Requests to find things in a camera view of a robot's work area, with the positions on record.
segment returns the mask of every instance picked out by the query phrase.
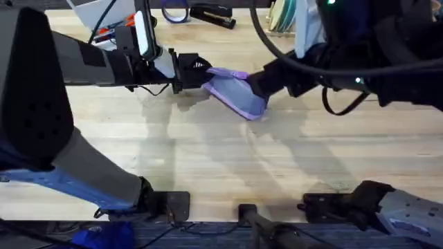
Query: tape roll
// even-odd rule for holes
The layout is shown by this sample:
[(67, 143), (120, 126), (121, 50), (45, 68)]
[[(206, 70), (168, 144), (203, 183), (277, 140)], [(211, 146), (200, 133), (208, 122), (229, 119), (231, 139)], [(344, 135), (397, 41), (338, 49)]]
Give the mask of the tape roll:
[[(185, 9), (185, 15), (184, 16), (174, 16), (171, 15), (168, 11), (167, 11), (167, 5), (170, 3), (179, 3), (180, 7)], [(170, 23), (173, 24), (182, 24), (188, 21), (188, 17), (189, 17), (189, 5), (188, 5), (188, 1), (186, 0), (162, 0), (161, 1), (161, 12), (163, 13), (163, 16), (166, 18), (166, 20), (168, 20)]]

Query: black cable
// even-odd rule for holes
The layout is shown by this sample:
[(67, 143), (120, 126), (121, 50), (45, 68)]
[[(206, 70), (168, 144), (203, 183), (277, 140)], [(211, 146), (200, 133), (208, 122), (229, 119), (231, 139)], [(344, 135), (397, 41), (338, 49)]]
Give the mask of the black cable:
[(321, 101), (323, 102), (323, 106), (328, 113), (336, 116), (344, 116), (356, 109), (368, 96), (369, 93), (361, 93), (360, 96), (357, 97), (348, 107), (338, 113), (332, 110), (331, 106), (329, 105), (329, 101), (327, 100), (327, 87), (323, 87), (321, 92)]
[(108, 15), (108, 12), (111, 10), (112, 6), (114, 6), (116, 1), (117, 0), (111, 0), (109, 5), (106, 7), (105, 11), (102, 13), (100, 18), (98, 19), (97, 24), (94, 27), (94, 29), (92, 30), (91, 36), (89, 37), (88, 44), (91, 44), (92, 41), (94, 40), (94, 37), (96, 36), (97, 30), (100, 27), (100, 24), (102, 24), (103, 19), (106, 17), (106, 15)]
[(156, 96), (160, 95), (162, 92), (164, 92), (164, 90), (166, 90), (166, 88), (168, 86), (169, 86), (169, 84), (164, 86), (158, 93), (153, 93), (149, 88), (147, 88), (145, 86), (138, 86), (138, 87), (141, 87), (142, 89), (145, 89), (148, 93), (151, 93), (152, 96), (156, 97)]
[(313, 234), (310, 234), (310, 233), (306, 232), (305, 230), (303, 230), (303, 229), (301, 229), (301, 228), (299, 228), (299, 227), (297, 227), (297, 226), (295, 226), (295, 225), (293, 225), (293, 227), (294, 227), (294, 229), (295, 229), (297, 232), (299, 232), (299, 233), (303, 233), (304, 235), (306, 235), (306, 236), (308, 236), (308, 237), (311, 237), (313, 240), (316, 240), (316, 241), (318, 241), (318, 242), (320, 242), (320, 243), (324, 243), (325, 245), (328, 245), (328, 246), (330, 246), (331, 248), (341, 249), (341, 248), (339, 248), (338, 246), (335, 246), (334, 244), (332, 244), (332, 243), (330, 243), (330, 242), (328, 242), (328, 241), (326, 241), (326, 240), (324, 240), (324, 239), (320, 239), (319, 237), (317, 237), (317, 236), (315, 236), (315, 235), (313, 235)]
[[(186, 229), (189, 229), (189, 228), (193, 227), (194, 225), (195, 225), (195, 224), (189, 225)], [(166, 230), (165, 232), (161, 233), (159, 236), (155, 237), (153, 240), (149, 241), (149, 242), (146, 243), (144, 246), (137, 247), (137, 249), (144, 249), (144, 248), (146, 248), (146, 247), (152, 245), (153, 243), (155, 243), (155, 242), (158, 241), (159, 239), (163, 238), (163, 237), (164, 237), (165, 235), (167, 235), (168, 233), (170, 233), (170, 232), (172, 232), (172, 231), (174, 231), (174, 230), (176, 230), (176, 229), (179, 229), (179, 228), (181, 228), (181, 227), (172, 226), (172, 228), (170, 228), (170, 229)]]
[(300, 62), (297, 62), (295, 60), (289, 59), (272, 43), (271, 40), (269, 40), (269, 38), (264, 33), (260, 25), (260, 21), (257, 15), (257, 10), (255, 9), (256, 5), (257, 5), (257, 0), (251, 0), (251, 6), (249, 10), (251, 12), (252, 22), (254, 25), (254, 29), (258, 34), (258, 37), (262, 40), (263, 44), (278, 59), (281, 59), (288, 66), (303, 73), (308, 73), (310, 75), (321, 75), (325, 77), (375, 77), (381, 75), (400, 75), (400, 74), (410, 75), (414, 73), (421, 73), (419, 69), (432, 68), (435, 66), (441, 66), (443, 64), (443, 59), (432, 59), (432, 60), (427, 60), (425, 62), (418, 62), (415, 64), (407, 64), (401, 66), (387, 66), (384, 68), (373, 68), (366, 70), (346, 70), (346, 71), (325, 70), (313, 66), (308, 66)]
[(187, 234), (193, 234), (193, 235), (198, 235), (198, 236), (202, 236), (202, 237), (218, 237), (218, 236), (223, 236), (223, 235), (228, 235), (234, 231), (236, 231), (239, 227), (239, 224), (236, 223), (232, 228), (229, 228), (226, 231), (223, 232), (197, 232), (197, 231), (189, 231), (190, 227), (184, 228), (182, 229), (182, 232), (185, 232)]
[(39, 247), (39, 248), (33, 248), (33, 249), (46, 249), (46, 248), (50, 248), (51, 246), (55, 246), (55, 244), (48, 244), (48, 245), (46, 245), (46, 246), (41, 246), (41, 247)]
[(3, 226), (4, 228), (10, 230), (11, 232), (16, 232), (18, 234), (24, 235), (24, 236), (29, 237), (31, 239), (36, 239), (38, 241), (52, 243), (52, 244), (59, 245), (59, 246), (68, 246), (70, 248), (90, 249), (86, 246), (81, 246), (76, 243), (71, 243), (71, 242), (55, 239), (55, 238), (52, 238), (52, 237), (49, 237), (46, 235), (37, 234), (37, 233), (32, 232), (30, 230), (20, 228), (11, 222), (3, 220), (2, 218), (0, 218), (0, 225)]

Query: red object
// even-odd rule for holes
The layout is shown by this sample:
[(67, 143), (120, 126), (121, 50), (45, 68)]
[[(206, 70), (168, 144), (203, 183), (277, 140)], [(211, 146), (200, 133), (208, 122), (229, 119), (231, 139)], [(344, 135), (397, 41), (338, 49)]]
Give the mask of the red object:
[(101, 28), (98, 30), (98, 34), (101, 35), (101, 34), (106, 33), (108, 31), (109, 31), (109, 29), (107, 29), (107, 28)]
[(134, 20), (134, 15), (135, 15), (135, 14), (132, 14), (132, 15), (129, 15), (128, 17), (126, 17), (126, 21), (132, 21), (132, 20)]
[(134, 24), (135, 24), (134, 21), (130, 21), (129, 23), (125, 24), (125, 26), (126, 26), (126, 27), (128, 27), (128, 26), (133, 26)]

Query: wooden tabletop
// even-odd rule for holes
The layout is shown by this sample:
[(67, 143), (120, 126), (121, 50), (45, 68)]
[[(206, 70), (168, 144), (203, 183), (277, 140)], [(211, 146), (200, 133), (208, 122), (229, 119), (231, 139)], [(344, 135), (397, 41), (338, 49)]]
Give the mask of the wooden tabletop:
[[(158, 41), (180, 53), (198, 52), (214, 66), (249, 73), (273, 59), (247, 10), (234, 11), (234, 30), (195, 19), (172, 25), (153, 13)], [(47, 14), (53, 30), (87, 40), (88, 30), (73, 12)], [(293, 46), (291, 38), (274, 41), (285, 51)], [(304, 193), (351, 192), (365, 179), (443, 202), (443, 113), (432, 108), (382, 109), (372, 96), (338, 118), (323, 109), (319, 89), (298, 99), (282, 91), (263, 119), (247, 122), (199, 89), (179, 95), (169, 90), (157, 98), (124, 88), (68, 92), (83, 136), (155, 190), (189, 191), (192, 221), (234, 221), (239, 203), (256, 203), (275, 221), (304, 221), (296, 208)], [(332, 105), (342, 109), (355, 96), (331, 93)], [(23, 183), (0, 184), (0, 203), (6, 219), (90, 220), (96, 210)]]

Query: stapler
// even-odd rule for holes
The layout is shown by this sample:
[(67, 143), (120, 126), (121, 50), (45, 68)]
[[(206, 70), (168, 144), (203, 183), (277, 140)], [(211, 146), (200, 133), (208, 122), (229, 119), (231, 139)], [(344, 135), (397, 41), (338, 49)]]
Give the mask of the stapler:
[(190, 16), (209, 23), (233, 29), (236, 20), (233, 9), (214, 3), (196, 3), (191, 7)]

